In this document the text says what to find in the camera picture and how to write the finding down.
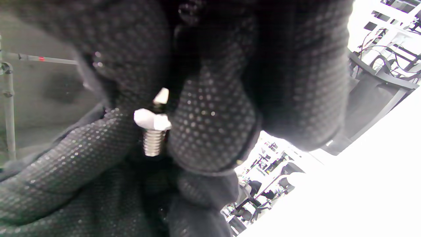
metal pole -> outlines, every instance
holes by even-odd
[[[16,140],[15,140],[15,112],[13,96],[13,68],[12,65],[7,62],[1,63],[1,68],[4,74],[4,89],[3,95],[4,111],[6,120],[6,136],[7,136],[7,150],[10,160],[16,160]]]
[[[7,58],[16,59],[16,60],[20,60],[20,61],[53,62],[53,63],[77,65],[76,61],[69,60],[69,59],[40,57],[40,56],[33,56],[33,55],[26,55],[26,54],[16,54],[16,53],[8,53],[8,52],[4,52],[4,53],[5,53],[5,56]]]

